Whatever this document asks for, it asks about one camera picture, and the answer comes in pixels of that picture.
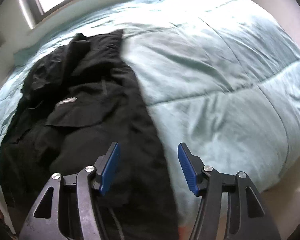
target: black garment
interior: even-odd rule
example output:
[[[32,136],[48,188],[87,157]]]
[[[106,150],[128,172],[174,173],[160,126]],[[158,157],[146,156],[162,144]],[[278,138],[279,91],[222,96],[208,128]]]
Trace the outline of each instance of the black garment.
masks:
[[[125,240],[178,239],[162,144],[121,42],[122,30],[78,34],[34,64],[1,144],[0,183],[7,204],[28,212],[51,174],[77,173],[117,141],[118,172],[103,205]],[[101,212],[109,239],[120,239],[108,208]]]

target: round metal pin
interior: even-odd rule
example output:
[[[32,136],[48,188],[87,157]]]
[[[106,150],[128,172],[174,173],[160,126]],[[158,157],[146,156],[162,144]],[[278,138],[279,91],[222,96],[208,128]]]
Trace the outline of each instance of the round metal pin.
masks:
[[[212,170],[213,170],[213,167],[210,166],[210,165],[205,165],[205,166],[203,167],[203,169],[204,169],[205,171],[212,171]]]
[[[61,174],[59,172],[56,172],[52,175],[53,179],[59,179],[61,177]]]
[[[87,166],[86,167],[86,172],[90,172],[90,171],[93,171],[94,170],[94,166]]]
[[[247,174],[245,174],[244,172],[239,172],[238,176],[242,179],[245,179],[247,177]]]

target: teal bed sheet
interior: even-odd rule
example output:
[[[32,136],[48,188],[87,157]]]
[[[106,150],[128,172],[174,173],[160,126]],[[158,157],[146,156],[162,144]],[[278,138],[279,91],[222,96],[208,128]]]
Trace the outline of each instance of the teal bed sheet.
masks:
[[[34,62],[76,33],[119,28],[164,145],[180,226],[193,223],[200,201],[178,162],[180,142],[219,172],[247,172],[260,191],[299,157],[300,49],[250,0],[133,0],[47,34],[16,54],[0,91],[0,143]]]

